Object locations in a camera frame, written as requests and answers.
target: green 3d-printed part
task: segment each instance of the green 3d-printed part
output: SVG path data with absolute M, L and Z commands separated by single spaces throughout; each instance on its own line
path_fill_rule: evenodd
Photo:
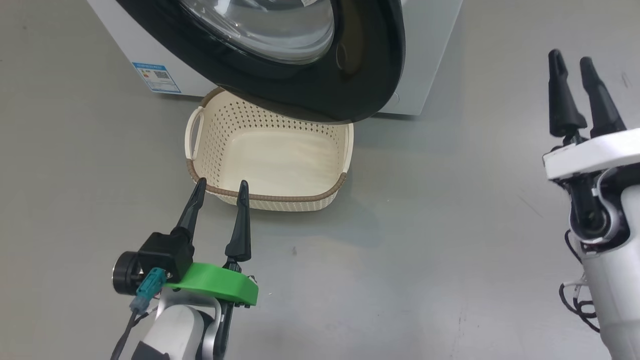
M 256 305 L 258 286 L 242 273 L 217 267 L 212 264 L 193 263 L 182 281 L 165 284 L 169 288 L 180 288 L 237 304 Z

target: plastic basket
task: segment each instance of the plastic basket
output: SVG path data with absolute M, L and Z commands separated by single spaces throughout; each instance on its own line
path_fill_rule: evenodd
M 236 203 L 244 179 L 251 208 L 315 211 L 347 178 L 353 125 L 290 119 L 218 88 L 191 114 L 184 151 L 193 180 L 205 177 L 207 192 L 224 202 Z

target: white machine body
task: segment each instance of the white machine body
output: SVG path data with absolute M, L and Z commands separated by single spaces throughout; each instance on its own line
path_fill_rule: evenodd
M 182 95 L 205 96 L 217 87 L 149 35 L 116 0 L 88 2 L 132 63 L 166 67 Z M 462 0 L 402 1 L 406 41 L 403 74 L 395 93 L 381 112 L 420 114 L 461 5 Z M 132 69 L 131 76 L 140 77 L 137 72 Z

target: front-loading washing machine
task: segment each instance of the front-loading washing machine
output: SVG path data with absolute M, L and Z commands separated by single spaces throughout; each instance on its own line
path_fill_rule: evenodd
M 88 2 L 153 92 L 344 123 L 422 111 L 462 0 Z

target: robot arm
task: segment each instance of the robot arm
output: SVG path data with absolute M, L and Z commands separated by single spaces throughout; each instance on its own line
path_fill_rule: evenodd
M 192 239 L 205 187 L 206 180 L 200 179 L 169 235 L 151 234 L 139 251 L 123 253 L 113 268 L 116 292 L 136 295 L 130 306 L 133 319 L 161 290 L 156 320 L 132 360 L 222 360 L 233 308 L 256 305 L 255 279 L 243 275 L 238 264 L 251 259 L 248 183 L 242 181 L 238 191 L 236 224 L 221 268 L 193 262 Z M 166 282 L 149 281 L 158 273 Z M 147 315 L 130 320 L 112 360 L 119 358 L 131 327 Z
M 640 129 L 626 129 L 590 58 L 580 61 L 580 69 L 591 103 L 592 139 L 578 133 L 587 124 L 569 91 L 564 60 L 554 50 L 549 53 L 550 132 L 564 140 L 543 161 L 548 179 L 571 197 L 575 251 L 602 341 L 613 359 L 639 360 Z

